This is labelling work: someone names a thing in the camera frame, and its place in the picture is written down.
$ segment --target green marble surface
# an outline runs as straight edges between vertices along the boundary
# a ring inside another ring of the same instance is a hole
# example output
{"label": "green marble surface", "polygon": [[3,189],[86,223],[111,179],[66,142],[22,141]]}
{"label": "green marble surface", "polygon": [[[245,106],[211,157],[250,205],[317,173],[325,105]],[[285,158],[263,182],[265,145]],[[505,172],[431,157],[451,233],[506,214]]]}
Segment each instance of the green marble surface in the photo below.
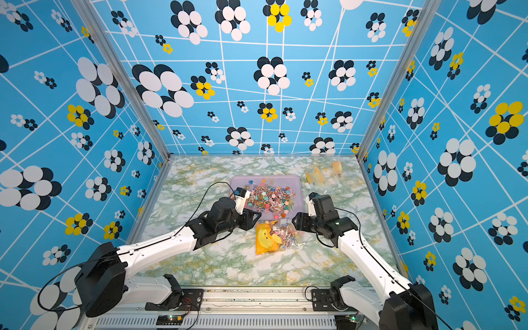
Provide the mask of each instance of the green marble surface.
{"label": "green marble surface", "polygon": [[[331,163],[336,160],[343,165],[340,176],[333,174]],[[314,166],[325,175],[326,181],[322,185],[307,182],[306,172],[312,171]],[[395,267],[355,157],[176,156],[142,240],[172,231],[185,223],[207,187],[216,181],[229,182],[236,175],[281,174],[299,176],[303,196],[312,191],[327,193],[336,207],[356,213],[364,236]],[[208,210],[218,198],[227,196],[228,189],[224,184],[209,189],[197,214]],[[296,207],[295,213],[299,211],[300,208]],[[314,234],[300,233],[300,238],[305,243],[301,248],[256,255],[255,229],[247,232],[236,229],[225,240],[168,258],[138,275],[173,274],[181,285],[187,286],[328,286],[341,276],[351,275],[362,285],[370,286],[346,255],[322,246]]]}

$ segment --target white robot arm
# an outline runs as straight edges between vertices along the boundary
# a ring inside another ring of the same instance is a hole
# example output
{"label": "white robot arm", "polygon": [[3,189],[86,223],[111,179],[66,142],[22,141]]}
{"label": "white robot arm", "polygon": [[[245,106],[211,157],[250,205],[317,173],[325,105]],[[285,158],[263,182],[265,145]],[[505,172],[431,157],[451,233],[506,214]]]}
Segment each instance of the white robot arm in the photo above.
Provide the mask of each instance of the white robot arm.
{"label": "white robot arm", "polygon": [[[177,308],[182,290],[172,275],[134,275],[166,258],[214,243],[220,233],[237,227],[252,229],[260,213],[243,208],[248,197],[248,191],[237,188],[235,200],[220,198],[210,211],[175,231],[117,248],[110,242],[99,246],[76,277],[86,315],[95,317],[119,304],[142,302],[147,303],[146,309]],[[334,308],[353,307],[381,330],[438,329],[434,313],[423,308],[423,304],[428,304],[434,311],[432,296],[425,286],[413,285],[392,269],[349,218],[338,216],[328,195],[312,193],[307,202],[309,213],[299,212],[293,219],[296,229],[330,239],[334,247],[354,261],[377,293],[363,288],[350,276],[342,277],[333,281],[329,290]]]}

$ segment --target purple tray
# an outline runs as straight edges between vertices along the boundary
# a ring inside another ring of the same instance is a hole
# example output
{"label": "purple tray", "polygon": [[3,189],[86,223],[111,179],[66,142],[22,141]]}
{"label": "purple tray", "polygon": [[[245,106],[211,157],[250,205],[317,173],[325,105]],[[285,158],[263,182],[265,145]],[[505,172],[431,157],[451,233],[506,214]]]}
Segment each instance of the purple tray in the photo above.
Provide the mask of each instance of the purple tray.
{"label": "purple tray", "polygon": [[[252,190],[257,185],[259,185],[262,180],[265,179],[268,185],[272,186],[281,186],[281,187],[290,187],[290,189],[295,193],[295,196],[292,196],[290,199],[293,199],[294,205],[293,209],[286,215],[285,218],[279,219],[288,219],[291,220],[295,217],[297,212],[304,212],[304,199],[303,192],[301,190],[300,179],[297,175],[238,175],[234,176],[231,179],[231,187],[236,189],[237,187],[244,188],[244,186],[249,186],[249,190]],[[248,209],[256,211],[255,207],[248,207]],[[261,220],[274,220],[274,214],[272,212],[262,212]]]}

